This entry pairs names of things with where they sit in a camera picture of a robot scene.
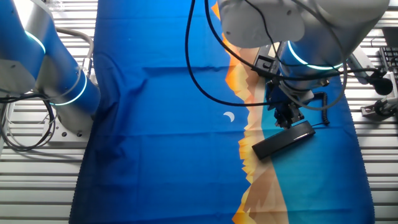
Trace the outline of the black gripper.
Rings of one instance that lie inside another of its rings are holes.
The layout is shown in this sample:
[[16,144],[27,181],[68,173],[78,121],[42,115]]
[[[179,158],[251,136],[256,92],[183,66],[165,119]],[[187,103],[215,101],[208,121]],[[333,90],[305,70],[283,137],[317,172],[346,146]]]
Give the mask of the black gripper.
[[281,89],[279,84],[269,81],[266,83],[267,110],[275,110],[275,126],[290,129],[294,123],[304,119],[304,115]]

